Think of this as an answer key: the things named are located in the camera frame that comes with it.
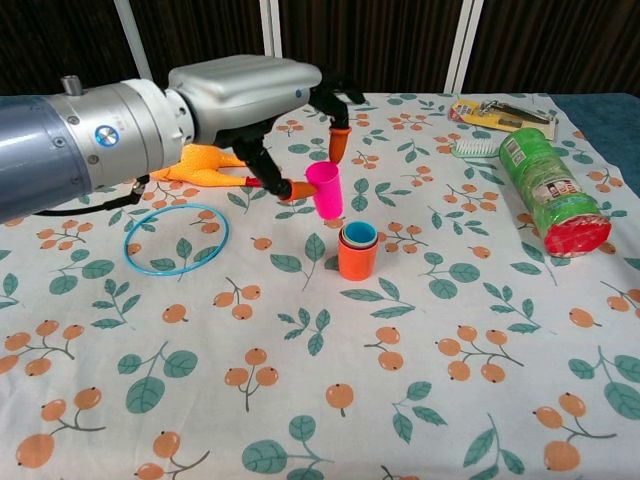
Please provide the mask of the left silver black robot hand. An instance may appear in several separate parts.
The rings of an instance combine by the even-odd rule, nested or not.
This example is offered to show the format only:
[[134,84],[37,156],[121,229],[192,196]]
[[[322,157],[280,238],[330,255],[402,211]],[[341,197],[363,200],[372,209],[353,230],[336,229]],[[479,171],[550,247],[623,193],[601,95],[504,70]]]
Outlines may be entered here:
[[306,104],[328,116],[328,158],[339,164],[351,132],[349,109],[340,96],[356,105],[365,102],[363,92],[343,74],[271,56],[235,55],[176,67],[168,86],[189,107],[193,142],[232,149],[261,186],[282,201],[310,197],[317,188],[284,178],[264,147],[276,120]]

